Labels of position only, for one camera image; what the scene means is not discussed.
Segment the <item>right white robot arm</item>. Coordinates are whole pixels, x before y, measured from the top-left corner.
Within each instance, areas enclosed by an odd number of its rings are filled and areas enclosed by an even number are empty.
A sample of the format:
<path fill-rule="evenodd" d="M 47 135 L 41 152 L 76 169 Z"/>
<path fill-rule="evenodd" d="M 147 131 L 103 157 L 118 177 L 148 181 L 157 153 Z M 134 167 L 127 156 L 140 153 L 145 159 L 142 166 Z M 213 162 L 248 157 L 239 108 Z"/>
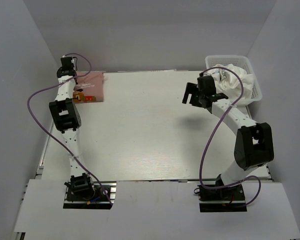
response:
<path fill-rule="evenodd" d="M 182 103 L 204 108 L 219 119 L 203 150 L 199 165 L 201 171 L 208 148 L 221 123 L 225 123 L 235 134 L 234 161 L 218 176 L 215 186 L 201 183 L 204 189 L 215 190 L 219 198 L 226 200 L 233 195 L 233 186 L 252 178 L 251 172 L 274 160 L 271 126 L 246 117 L 235 101 L 230 101 L 224 93 L 217 93 L 211 76 L 202 75 L 197 78 L 197 83 L 188 82 Z"/>

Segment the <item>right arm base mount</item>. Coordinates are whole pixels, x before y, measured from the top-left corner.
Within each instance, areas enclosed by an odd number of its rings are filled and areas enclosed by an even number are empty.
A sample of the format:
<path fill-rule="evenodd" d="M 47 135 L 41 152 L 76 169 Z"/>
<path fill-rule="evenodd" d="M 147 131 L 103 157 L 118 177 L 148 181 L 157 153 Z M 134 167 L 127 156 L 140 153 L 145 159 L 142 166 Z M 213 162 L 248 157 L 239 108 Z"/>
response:
<path fill-rule="evenodd" d="M 199 198 L 201 213 L 246 212 L 246 198 L 242 185 L 222 189 L 205 189 L 198 185 L 194 194 Z"/>

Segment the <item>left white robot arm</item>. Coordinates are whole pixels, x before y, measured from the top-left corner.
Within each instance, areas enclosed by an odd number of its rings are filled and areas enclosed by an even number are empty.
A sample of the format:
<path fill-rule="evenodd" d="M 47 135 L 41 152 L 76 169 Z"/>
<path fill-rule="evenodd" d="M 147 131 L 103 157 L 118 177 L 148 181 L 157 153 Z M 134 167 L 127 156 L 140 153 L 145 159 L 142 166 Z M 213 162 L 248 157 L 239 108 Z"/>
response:
<path fill-rule="evenodd" d="M 61 133 L 62 144 L 65 145 L 68 155 L 70 180 L 67 185 L 78 189 L 80 196 L 89 200 L 95 196 L 96 187 L 85 168 L 80 149 L 79 128 L 82 122 L 73 99 L 77 84 L 75 58 L 64 55 L 60 61 L 61 67 L 56 72 L 59 86 L 54 101 L 49 103 L 49 110 L 55 128 Z"/>

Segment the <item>white printed t shirt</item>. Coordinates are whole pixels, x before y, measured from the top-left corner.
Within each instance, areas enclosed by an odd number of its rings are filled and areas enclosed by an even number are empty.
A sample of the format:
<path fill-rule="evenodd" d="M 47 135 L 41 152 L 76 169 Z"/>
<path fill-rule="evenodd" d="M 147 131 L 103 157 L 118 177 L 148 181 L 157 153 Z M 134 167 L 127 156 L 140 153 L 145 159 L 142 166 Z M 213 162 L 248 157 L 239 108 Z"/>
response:
<path fill-rule="evenodd" d="M 249 100 L 252 97 L 253 87 L 255 83 L 255 76 L 249 74 L 241 67 L 233 64 L 221 65 L 216 64 L 216 67 L 224 67 L 235 72 L 242 81 L 243 95 L 241 100 Z M 224 69 L 214 68 L 204 73 L 205 76 L 212 76 L 214 78 L 216 93 L 223 93 L 229 99 L 236 100 L 241 94 L 241 85 L 238 78 L 232 73 Z"/>

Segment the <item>pink t shirt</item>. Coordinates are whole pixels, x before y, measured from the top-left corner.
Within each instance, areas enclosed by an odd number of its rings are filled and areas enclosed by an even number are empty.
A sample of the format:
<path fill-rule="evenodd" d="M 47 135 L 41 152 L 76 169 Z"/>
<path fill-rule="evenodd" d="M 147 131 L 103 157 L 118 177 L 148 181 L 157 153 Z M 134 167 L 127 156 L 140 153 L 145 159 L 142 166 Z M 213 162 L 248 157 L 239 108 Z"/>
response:
<path fill-rule="evenodd" d="M 103 72 L 90 72 L 80 77 L 73 90 L 73 101 L 76 104 L 103 102 L 104 80 Z"/>

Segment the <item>white plastic basket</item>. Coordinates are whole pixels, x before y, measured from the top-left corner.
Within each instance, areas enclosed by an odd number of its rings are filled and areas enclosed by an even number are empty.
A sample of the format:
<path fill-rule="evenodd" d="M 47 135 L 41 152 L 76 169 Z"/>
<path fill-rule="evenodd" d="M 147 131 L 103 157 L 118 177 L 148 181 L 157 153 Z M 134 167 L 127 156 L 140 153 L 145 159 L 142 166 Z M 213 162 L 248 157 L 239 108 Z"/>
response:
<path fill-rule="evenodd" d="M 205 75 L 212 76 L 217 93 L 224 93 L 231 102 L 243 95 L 236 103 L 238 106 L 247 106 L 252 102 L 260 101 L 262 93 L 249 59 L 242 55 L 209 55 L 205 58 Z"/>

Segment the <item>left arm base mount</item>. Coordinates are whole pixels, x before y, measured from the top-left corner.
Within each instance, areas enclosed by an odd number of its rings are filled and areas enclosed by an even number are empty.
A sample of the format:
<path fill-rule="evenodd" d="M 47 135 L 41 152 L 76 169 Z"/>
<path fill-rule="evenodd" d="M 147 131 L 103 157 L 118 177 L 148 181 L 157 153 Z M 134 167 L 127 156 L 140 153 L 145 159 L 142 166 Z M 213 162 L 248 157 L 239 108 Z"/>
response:
<path fill-rule="evenodd" d="M 115 183 L 100 185 L 83 173 L 81 176 L 71 176 L 65 182 L 66 192 L 63 202 L 64 209 L 77 210 L 109 210 L 115 201 Z"/>

